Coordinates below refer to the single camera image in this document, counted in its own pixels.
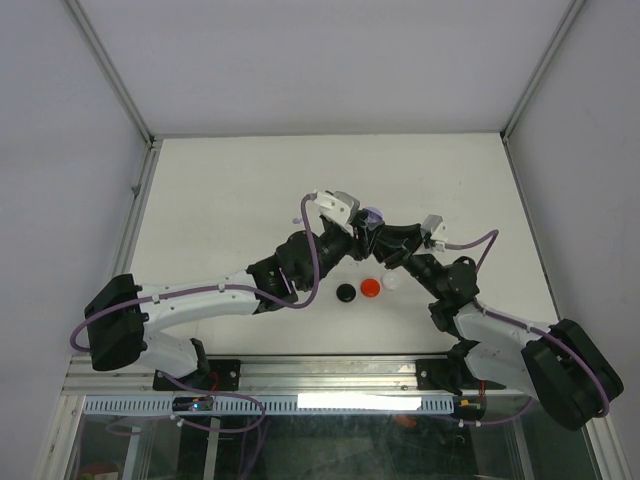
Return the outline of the lilac round charging case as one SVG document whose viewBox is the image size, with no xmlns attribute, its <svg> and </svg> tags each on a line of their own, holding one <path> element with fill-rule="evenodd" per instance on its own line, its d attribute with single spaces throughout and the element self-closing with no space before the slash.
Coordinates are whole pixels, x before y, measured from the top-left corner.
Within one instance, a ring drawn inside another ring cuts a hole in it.
<svg viewBox="0 0 640 480">
<path fill-rule="evenodd" d="M 364 212 L 366 213 L 365 222 L 367 225 L 376 226 L 384 223 L 383 214 L 377 208 L 366 207 Z"/>
</svg>

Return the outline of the white round charging case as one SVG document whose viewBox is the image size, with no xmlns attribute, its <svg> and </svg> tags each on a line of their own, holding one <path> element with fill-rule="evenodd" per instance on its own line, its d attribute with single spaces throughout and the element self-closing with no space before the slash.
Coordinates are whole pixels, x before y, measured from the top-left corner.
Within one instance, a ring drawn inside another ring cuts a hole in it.
<svg viewBox="0 0 640 480">
<path fill-rule="evenodd" d="M 381 276 L 381 285 L 387 291 L 397 291 L 402 283 L 400 276 L 394 271 L 389 271 Z"/>
</svg>

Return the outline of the orange round charging case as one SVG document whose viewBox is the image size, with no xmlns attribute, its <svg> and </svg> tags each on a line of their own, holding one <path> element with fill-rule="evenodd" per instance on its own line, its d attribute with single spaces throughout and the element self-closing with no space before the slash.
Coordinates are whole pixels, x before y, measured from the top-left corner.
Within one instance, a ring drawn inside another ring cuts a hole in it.
<svg viewBox="0 0 640 480">
<path fill-rule="evenodd" d="M 366 278 L 360 284 L 360 292 L 367 298 L 375 298 L 381 292 L 381 284 L 374 278 Z"/>
</svg>

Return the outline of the black round charging case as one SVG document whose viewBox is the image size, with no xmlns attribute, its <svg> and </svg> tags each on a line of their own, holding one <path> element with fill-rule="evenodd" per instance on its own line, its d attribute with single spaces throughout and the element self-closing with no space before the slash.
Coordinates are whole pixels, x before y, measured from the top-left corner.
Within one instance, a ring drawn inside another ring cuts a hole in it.
<svg viewBox="0 0 640 480">
<path fill-rule="evenodd" d="M 348 283 L 342 283 L 336 289 L 336 297 L 343 303 L 352 302 L 356 298 L 356 295 L 357 291 L 355 287 Z"/>
</svg>

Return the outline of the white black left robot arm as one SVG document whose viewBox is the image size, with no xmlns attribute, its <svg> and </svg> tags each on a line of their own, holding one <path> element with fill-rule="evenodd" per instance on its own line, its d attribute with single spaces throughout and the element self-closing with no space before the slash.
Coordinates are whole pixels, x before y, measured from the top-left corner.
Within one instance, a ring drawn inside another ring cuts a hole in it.
<svg viewBox="0 0 640 480">
<path fill-rule="evenodd" d="M 320 282 L 344 257 L 372 255 L 385 227 L 366 209 L 350 224 L 321 218 L 324 231 L 291 234 L 275 252 L 218 282 L 192 285 L 139 285 L 132 274 L 111 278 L 84 310 L 84 352 L 97 372 L 139 364 L 198 388 L 209 377 L 203 343 L 180 340 L 167 329 L 220 316 L 251 316 L 280 309 L 301 310 L 315 300 Z"/>
</svg>

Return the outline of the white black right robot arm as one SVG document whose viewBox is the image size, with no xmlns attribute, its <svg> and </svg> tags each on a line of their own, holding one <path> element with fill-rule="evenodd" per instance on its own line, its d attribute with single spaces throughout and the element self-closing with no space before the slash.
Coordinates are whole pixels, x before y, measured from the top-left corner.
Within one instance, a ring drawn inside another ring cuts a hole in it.
<svg viewBox="0 0 640 480">
<path fill-rule="evenodd" d="M 445 360 L 428 367 L 427 381 L 455 395 L 481 382 L 517 390 L 572 431 L 606 417 L 624 385 L 582 326 L 525 321 L 488 307 L 477 297 L 479 262 L 461 256 L 443 265 L 420 253 L 439 241 L 419 224 L 381 224 L 370 242 L 379 263 L 403 268 L 434 297 L 432 321 L 458 340 Z"/>
</svg>

